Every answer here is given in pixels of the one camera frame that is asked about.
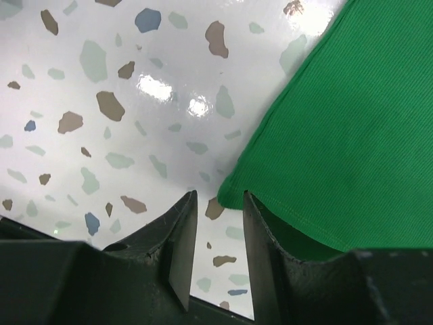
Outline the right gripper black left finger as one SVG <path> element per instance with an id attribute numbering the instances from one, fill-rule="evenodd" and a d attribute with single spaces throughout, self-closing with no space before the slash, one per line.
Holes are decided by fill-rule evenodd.
<path id="1" fill-rule="evenodd" d="M 97 249 L 1 219 L 2 324 L 186 324 L 198 195 Z"/>

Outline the green tank top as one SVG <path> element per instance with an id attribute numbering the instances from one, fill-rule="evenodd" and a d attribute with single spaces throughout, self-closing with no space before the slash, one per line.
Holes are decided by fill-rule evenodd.
<path id="1" fill-rule="evenodd" d="M 432 2 L 348 1 L 268 109 L 218 202 L 255 195 L 322 261 L 432 247 Z"/>

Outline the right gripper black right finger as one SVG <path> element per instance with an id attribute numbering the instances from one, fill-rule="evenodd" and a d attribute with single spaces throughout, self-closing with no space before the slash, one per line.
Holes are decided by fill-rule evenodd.
<path id="1" fill-rule="evenodd" d="M 340 253 L 244 193 L 243 223 L 257 324 L 431 324 L 432 251 Z"/>

